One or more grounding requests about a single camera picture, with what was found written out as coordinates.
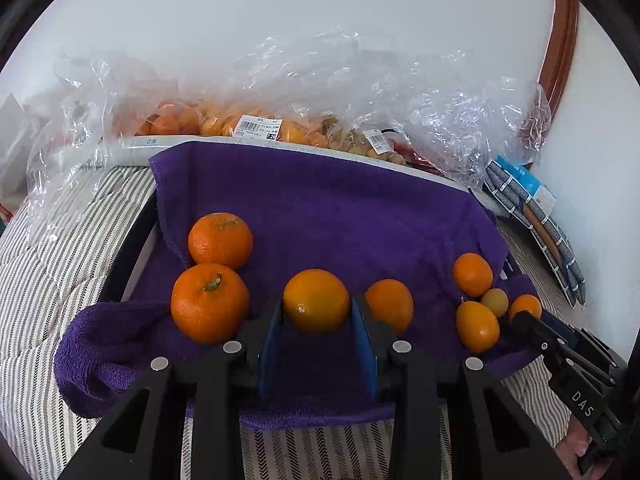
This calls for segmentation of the person's right hand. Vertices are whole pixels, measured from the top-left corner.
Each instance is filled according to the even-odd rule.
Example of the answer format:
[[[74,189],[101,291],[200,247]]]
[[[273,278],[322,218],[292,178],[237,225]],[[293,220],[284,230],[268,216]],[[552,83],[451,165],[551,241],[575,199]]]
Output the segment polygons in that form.
[[[590,441],[588,431],[572,416],[565,437],[555,445],[555,453],[573,479],[582,478],[577,462],[588,450]]]

